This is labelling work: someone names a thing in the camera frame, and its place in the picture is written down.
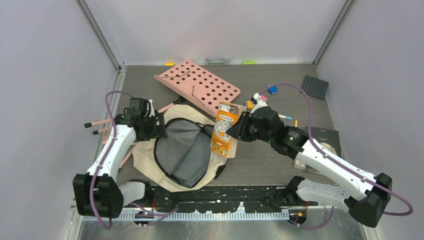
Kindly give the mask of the orange treehouse book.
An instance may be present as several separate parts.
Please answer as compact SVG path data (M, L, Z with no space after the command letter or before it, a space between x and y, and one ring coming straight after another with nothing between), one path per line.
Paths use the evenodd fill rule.
M236 156L238 141L227 134L247 108L238 104L220 102L211 137L211 150L226 159Z

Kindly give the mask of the cream canvas backpack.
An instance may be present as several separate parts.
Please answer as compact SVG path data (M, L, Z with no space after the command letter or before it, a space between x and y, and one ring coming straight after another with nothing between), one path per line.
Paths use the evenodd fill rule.
M170 192L201 189L217 179L227 159L211 150L215 122L189 105L174 105L164 113L167 138L138 142L133 166Z

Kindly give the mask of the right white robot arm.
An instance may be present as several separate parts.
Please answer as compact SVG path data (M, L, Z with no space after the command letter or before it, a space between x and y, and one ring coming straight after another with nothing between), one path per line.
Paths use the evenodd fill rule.
M374 175L351 165L321 146L306 131L284 125L277 112L268 106L253 113L242 112L226 134L244 142L267 142L278 154L303 162L336 183L322 184L294 176L283 190L291 205L322 203L346 211L357 222L375 228L391 199L390 193L377 187L391 189L391 177L385 173Z

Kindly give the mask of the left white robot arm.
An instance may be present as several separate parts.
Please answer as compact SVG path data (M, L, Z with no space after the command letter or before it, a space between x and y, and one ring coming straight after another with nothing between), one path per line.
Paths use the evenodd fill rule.
M142 180L117 185L121 163L134 142L165 138L163 113L151 99L133 97L124 113L116 115L110 137L93 165L84 174L76 174L73 191L81 216L116 219L131 202L148 207L153 193Z

